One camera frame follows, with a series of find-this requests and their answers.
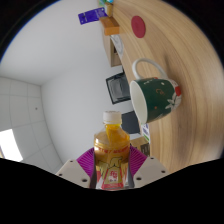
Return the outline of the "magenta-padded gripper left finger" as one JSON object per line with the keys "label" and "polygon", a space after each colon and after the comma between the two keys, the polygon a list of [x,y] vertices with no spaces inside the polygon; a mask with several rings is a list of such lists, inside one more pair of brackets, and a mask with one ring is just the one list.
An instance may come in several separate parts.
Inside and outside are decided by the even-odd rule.
{"label": "magenta-padded gripper left finger", "polygon": [[97,174],[94,149],[87,150],[77,159],[69,159],[56,175],[83,188],[95,189]]}

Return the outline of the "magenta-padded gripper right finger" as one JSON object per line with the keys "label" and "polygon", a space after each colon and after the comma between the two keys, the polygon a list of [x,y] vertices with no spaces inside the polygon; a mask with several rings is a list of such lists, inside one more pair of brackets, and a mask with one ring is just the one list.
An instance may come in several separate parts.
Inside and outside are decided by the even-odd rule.
{"label": "magenta-padded gripper right finger", "polygon": [[130,147],[128,167],[130,189],[141,188],[169,174],[158,159],[144,155],[133,146]]}

